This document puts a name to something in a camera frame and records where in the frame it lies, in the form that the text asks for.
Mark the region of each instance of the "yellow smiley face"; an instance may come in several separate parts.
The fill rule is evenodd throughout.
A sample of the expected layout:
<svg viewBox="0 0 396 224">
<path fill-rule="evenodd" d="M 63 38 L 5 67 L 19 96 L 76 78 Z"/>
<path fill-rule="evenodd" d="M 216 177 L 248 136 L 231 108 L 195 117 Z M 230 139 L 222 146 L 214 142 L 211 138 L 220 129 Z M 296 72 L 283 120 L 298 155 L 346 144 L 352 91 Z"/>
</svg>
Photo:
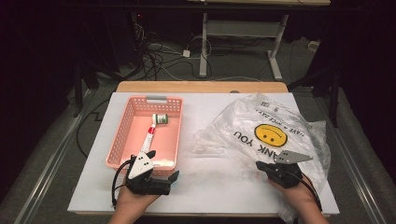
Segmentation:
<svg viewBox="0 0 396 224">
<path fill-rule="evenodd" d="M 273 147 L 282 147 L 288 142 L 288 136 L 282 130 L 269 124 L 257 126 L 254 133 L 258 139 Z"/>
</svg>

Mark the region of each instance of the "basket handle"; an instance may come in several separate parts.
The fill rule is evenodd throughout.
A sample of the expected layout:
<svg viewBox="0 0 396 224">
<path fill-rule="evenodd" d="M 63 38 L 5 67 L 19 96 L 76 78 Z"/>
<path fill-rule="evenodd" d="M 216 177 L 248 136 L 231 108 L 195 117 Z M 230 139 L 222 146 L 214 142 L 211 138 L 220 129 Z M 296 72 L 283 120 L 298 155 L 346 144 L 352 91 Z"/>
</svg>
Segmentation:
<svg viewBox="0 0 396 224">
<path fill-rule="evenodd" d="M 148 104 L 166 104 L 167 97 L 166 96 L 148 95 L 148 96 L 146 96 L 146 102 Z"/>
</svg>

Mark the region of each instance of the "human hand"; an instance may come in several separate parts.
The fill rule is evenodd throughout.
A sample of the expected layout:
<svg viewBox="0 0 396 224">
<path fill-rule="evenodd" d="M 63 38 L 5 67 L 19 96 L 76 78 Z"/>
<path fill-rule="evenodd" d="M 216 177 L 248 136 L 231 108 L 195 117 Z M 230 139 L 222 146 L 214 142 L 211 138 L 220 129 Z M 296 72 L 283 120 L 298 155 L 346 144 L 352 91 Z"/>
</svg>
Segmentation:
<svg viewBox="0 0 396 224">
<path fill-rule="evenodd" d="M 305 175 L 303 175 L 303 181 L 313 188 Z M 304 224 L 328 223 L 318 208 L 315 196 L 304 184 L 300 183 L 296 187 L 285 189 L 271 179 L 268 179 L 268 182 L 278 189 L 290 205 L 297 210 Z"/>
<path fill-rule="evenodd" d="M 109 224 L 134 223 L 161 195 L 133 194 L 126 186 L 120 188 L 116 211 Z"/>
</svg>

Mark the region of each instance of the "gray carpet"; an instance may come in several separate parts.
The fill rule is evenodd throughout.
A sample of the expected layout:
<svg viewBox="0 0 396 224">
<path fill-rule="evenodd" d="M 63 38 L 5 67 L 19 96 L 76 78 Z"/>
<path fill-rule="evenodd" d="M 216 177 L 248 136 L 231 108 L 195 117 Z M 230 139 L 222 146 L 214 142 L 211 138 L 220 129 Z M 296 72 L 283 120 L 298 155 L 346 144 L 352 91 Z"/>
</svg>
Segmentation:
<svg viewBox="0 0 396 224">
<path fill-rule="evenodd" d="M 314 53 L 308 51 L 308 41 L 301 39 L 295 43 L 282 43 L 277 61 L 284 78 L 289 84 L 303 77 Z M 181 52 L 184 48 L 172 43 L 166 46 Z M 213 50 L 209 56 L 212 76 L 210 80 L 227 78 L 232 81 L 252 81 L 252 78 L 261 81 L 274 81 L 265 51 L 272 47 L 272 40 L 264 39 L 255 47 L 244 45 L 240 49 L 218 48 Z M 225 56 L 215 54 L 227 53 Z M 176 58 L 172 54 L 161 53 L 167 61 Z M 198 74 L 199 63 L 197 60 L 188 60 L 194 74 Z M 189 63 L 179 63 L 166 71 L 158 74 L 158 80 L 197 80 L 191 74 Z M 140 73 L 131 79 L 142 77 Z M 84 118 L 89 115 L 97 105 L 108 99 L 117 83 L 109 80 L 104 75 L 99 75 L 100 87 L 97 91 L 87 91 L 85 97 Z M 327 108 L 329 99 L 315 98 L 310 88 L 296 88 L 292 91 L 302 115 L 308 121 L 327 119 Z M 14 223 L 23 206 L 33 192 L 35 184 L 46 169 L 46 165 L 52 160 L 53 155 L 59 148 L 64 149 L 64 154 L 56 157 L 55 163 L 59 166 L 54 168 L 56 173 L 49 178 L 49 188 L 43 193 L 44 197 L 36 201 L 36 210 L 33 212 L 31 223 L 107 223 L 109 216 L 80 216 L 67 212 L 67 206 L 73 195 L 74 187 L 77 185 L 79 175 L 83 169 L 85 158 L 78 150 L 76 141 L 76 129 L 70 141 L 65 146 L 60 146 L 67 134 L 69 127 L 73 126 L 76 119 L 73 113 L 73 92 L 70 93 L 70 106 L 51 125 L 47 133 L 37 145 L 30 160 L 26 163 L 13 188 L 0 205 L 0 223 Z M 106 111 L 106 103 L 95 109 L 99 113 L 99 119 Z M 340 91 L 338 108 L 339 128 L 334 129 L 330 122 L 327 125 L 327 142 L 332 152 L 332 167 L 329 174 L 329 183 L 336 198 L 341 214 L 329 217 L 331 223 L 391 223 L 396 218 L 396 190 L 393 182 L 383 168 L 381 161 L 375 155 L 365 137 L 359 122 L 350 110 L 347 98 Z M 95 121 L 95 116 L 90 115 L 81 126 L 78 136 L 79 143 L 85 153 L 89 153 L 96 133 L 100 127 L 100 121 Z M 346 151 L 352 155 L 353 164 L 346 160 Z M 362 195 L 369 194 L 369 200 Z M 282 223 L 279 219 L 265 218 L 175 218 L 175 217 L 142 217 L 138 223 Z"/>
</svg>

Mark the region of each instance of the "dark background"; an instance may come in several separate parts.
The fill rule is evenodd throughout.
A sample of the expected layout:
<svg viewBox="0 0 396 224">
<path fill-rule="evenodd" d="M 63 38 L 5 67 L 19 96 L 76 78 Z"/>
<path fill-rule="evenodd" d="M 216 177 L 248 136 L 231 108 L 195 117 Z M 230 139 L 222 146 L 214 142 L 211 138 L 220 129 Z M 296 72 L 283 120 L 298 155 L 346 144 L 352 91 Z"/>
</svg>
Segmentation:
<svg viewBox="0 0 396 224">
<path fill-rule="evenodd" d="M 322 39 L 307 75 L 329 63 L 341 71 L 340 84 L 351 108 L 395 180 L 392 160 L 396 148 L 393 140 L 396 111 L 392 103 L 396 102 L 396 34 L 392 22 L 396 18 L 392 10 L 396 8 L 391 0 L 333 0 L 332 7 L 361 7 L 362 13 L 329 16 L 308 11 L 290 16 L 284 38 L 286 41 L 301 36 Z M 189 41 L 191 34 L 201 30 L 199 14 L 142 15 L 146 27 L 170 38 L 179 36 L 180 42 Z M 133 44 L 124 22 L 111 13 L 66 10 L 50 0 L 0 3 L 1 199 L 41 136 L 69 104 L 66 94 L 73 87 L 76 64 L 88 58 L 117 72 L 120 63 L 125 63 L 123 58 L 134 57 L 133 52 L 120 48 Z M 109 24 L 119 27 L 111 29 Z M 119 40 L 116 45 L 109 44 L 111 36 Z M 332 85 L 332 71 L 307 84 L 325 94 Z"/>
</svg>

